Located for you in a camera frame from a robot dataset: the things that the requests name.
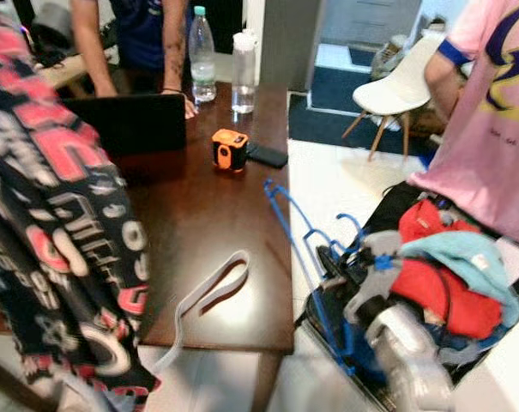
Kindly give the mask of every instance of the white plastic chair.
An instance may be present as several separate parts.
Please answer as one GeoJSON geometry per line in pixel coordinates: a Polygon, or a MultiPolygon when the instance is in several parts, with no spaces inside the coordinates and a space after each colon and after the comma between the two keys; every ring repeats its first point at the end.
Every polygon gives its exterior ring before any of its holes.
{"type": "Polygon", "coordinates": [[[431,56],[440,46],[439,37],[424,37],[402,59],[396,69],[384,79],[360,86],[353,93],[353,100],[364,111],[345,130],[344,139],[365,116],[383,116],[376,137],[371,145],[371,160],[390,116],[402,116],[404,123],[404,158],[407,158],[409,141],[409,112],[423,106],[431,98],[425,83],[424,71],[431,56]]]}

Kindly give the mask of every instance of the pink t-shirt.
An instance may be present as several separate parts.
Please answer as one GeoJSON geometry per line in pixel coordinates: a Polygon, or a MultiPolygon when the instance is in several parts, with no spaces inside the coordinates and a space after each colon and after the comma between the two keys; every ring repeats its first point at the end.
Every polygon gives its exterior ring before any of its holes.
{"type": "Polygon", "coordinates": [[[519,241],[519,0],[471,0],[439,51],[474,69],[430,169],[409,181],[519,241]]]}

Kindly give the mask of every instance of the dark blue shirt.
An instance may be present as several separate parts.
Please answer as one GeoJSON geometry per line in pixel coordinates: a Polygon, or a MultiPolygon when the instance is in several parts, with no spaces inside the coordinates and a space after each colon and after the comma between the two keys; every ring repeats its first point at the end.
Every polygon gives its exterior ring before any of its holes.
{"type": "Polygon", "coordinates": [[[161,0],[111,0],[111,5],[116,16],[121,65],[162,71],[164,16],[161,0]]]}

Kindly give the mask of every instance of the laptop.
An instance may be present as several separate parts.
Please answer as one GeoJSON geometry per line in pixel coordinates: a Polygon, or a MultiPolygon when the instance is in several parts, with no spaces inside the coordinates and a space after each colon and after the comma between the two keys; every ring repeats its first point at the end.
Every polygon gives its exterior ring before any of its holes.
{"type": "Polygon", "coordinates": [[[186,144],[183,95],[66,99],[63,103],[99,132],[109,155],[179,150],[186,144]]]}

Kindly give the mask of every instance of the wooden table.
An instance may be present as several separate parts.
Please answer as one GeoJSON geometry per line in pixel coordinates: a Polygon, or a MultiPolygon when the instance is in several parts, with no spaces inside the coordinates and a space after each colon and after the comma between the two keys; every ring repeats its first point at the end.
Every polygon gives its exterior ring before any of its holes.
{"type": "MultiPolygon", "coordinates": [[[[187,122],[185,150],[115,162],[128,180],[134,210],[151,244],[142,343],[170,346],[177,303],[234,251],[247,249],[251,265],[246,284],[202,316],[190,311],[184,319],[184,346],[261,353],[252,410],[264,411],[281,360],[293,351],[290,246],[263,193],[269,177],[287,186],[287,167],[275,170],[249,162],[239,174],[217,172],[210,138],[229,128],[287,151],[286,90],[259,87],[252,114],[234,118],[230,106],[230,85],[219,83],[216,100],[187,122]]],[[[283,206],[287,216],[287,204],[283,206]]]]}
{"type": "Polygon", "coordinates": [[[77,98],[87,97],[79,81],[88,73],[86,64],[80,54],[65,58],[60,64],[53,67],[37,67],[47,84],[52,88],[60,89],[67,87],[77,98]]]}

